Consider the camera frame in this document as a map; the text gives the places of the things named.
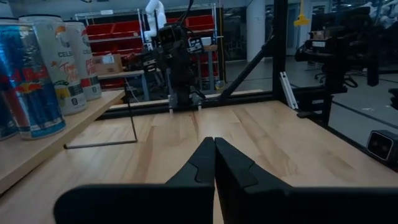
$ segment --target energy drink can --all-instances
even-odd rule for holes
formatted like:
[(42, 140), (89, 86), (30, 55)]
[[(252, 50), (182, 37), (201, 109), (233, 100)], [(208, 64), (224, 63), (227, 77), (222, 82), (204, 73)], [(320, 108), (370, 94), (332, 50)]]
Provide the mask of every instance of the energy drink can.
[(98, 99), (101, 97), (102, 91), (88, 42), (86, 27), (78, 21), (65, 21), (65, 25), (86, 99), (87, 101)]
[(0, 23), (0, 93), (23, 139), (65, 128), (32, 25)]
[(18, 129), (12, 121), (11, 113), (0, 96), (0, 141), (17, 133)]
[(87, 107), (86, 96), (73, 57), (65, 24), (59, 16), (21, 16), (19, 22), (33, 23), (44, 64), (55, 87), (58, 103), (64, 115), (82, 112)]

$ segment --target cardboard box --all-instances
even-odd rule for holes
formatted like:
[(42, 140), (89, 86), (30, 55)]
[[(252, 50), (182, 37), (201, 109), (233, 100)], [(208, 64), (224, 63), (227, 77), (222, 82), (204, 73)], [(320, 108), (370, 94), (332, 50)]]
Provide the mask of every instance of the cardboard box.
[(123, 72), (120, 54), (93, 57), (97, 75), (107, 75)]
[(321, 31), (313, 31), (312, 32), (313, 35), (313, 40), (323, 40), (325, 39), (325, 32), (323, 30)]

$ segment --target metal bracket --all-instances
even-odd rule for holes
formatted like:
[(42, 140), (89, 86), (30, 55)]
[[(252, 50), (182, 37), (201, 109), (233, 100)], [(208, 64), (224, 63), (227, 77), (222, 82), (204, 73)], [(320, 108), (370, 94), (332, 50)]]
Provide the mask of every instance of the metal bracket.
[(285, 92), (287, 104), (289, 105), (290, 108), (293, 110), (296, 110), (299, 108), (297, 105), (296, 98), (294, 97), (292, 86), (290, 85), (289, 79), (287, 78), (286, 72), (280, 72), (280, 82), (282, 83), (282, 87)]

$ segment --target blue and silver can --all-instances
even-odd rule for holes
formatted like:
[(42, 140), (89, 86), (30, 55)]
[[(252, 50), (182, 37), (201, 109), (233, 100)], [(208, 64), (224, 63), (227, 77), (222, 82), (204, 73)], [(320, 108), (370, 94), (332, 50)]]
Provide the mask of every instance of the blue and silver can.
[(66, 126), (30, 24), (0, 23), (0, 92), (23, 139)]
[(12, 116), (6, 104), (0, 97), (0, 141), (18, 133), (17, 127), (12, 121)]

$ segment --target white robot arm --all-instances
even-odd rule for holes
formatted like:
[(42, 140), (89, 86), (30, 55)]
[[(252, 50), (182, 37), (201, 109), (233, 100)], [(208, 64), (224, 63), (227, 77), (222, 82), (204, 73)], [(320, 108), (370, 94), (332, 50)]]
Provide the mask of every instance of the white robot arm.
[(158, 28), (163, 28), (164, 24), (166, 24), (167, 22), (163, 4), (159, 0), (150, 0), (147, 7), (145, 8), (149, 24), (149, 30), (144, 32), (146, 42), (151, 42), (151, 38), (156, 37), (157, 35), (155, 10), (157, 13)]

